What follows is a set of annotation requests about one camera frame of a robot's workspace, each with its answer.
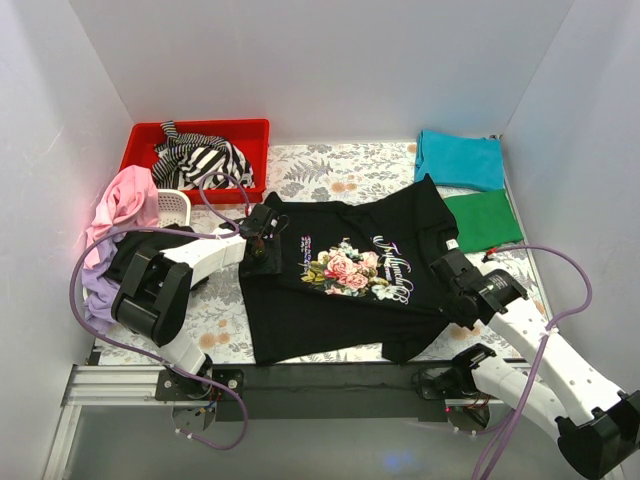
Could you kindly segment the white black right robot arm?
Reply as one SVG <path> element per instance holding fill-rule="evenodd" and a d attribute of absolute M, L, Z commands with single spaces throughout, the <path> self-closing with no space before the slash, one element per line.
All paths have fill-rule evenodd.
<path fill-rule="evenodd" d="M 526 289 L 503 269 L 475 267 L 453 248 L 431 266 L 446 291 L 442 311 L 456 324 L 481 322 L 501 335 L 529 365 L 523 374 L 481 345 L 454 360 L 452 383 L 464 397 L 481 392 L 511 407 L 472 473 L 488 478 L 521 417 L 555 440 L 585 479 L 604 479 L 639 449 L 639 394 L 599 373 L 559 333 L 560 320 L 583 303 L 546 320 Z"/>

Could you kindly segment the black floral print t shirt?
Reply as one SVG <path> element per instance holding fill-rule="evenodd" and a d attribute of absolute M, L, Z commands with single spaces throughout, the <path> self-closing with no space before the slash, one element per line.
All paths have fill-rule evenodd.
<path fill-rule="evenodd" d="M 430 265 L 458 229 L 431 178 L 360 205 L 264 204 L 288 223 L 281 272 L 240 278 L 256 364 L 374 343 L 405 363 L 447 328 Z"/>

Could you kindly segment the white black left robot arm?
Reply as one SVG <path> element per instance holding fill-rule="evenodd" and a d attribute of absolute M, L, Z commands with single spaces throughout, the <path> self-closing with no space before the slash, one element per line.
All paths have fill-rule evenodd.
<path fill-rule="evenodd" d="M 286 215 L 258 204 L 236 222 L 224 222 L 205 237 L 158 250 L 144 245 L 134 254 L 111 307 L 112 317 L 146 338 L 168 367 L 182 370 L 178 387 L 193 400 L 213 386 L 205 353 L 183 330 L 192 288 L 213 273 L 240 265 L 248 275 L 276 274 L 282 269 L 280 233 Z"/>

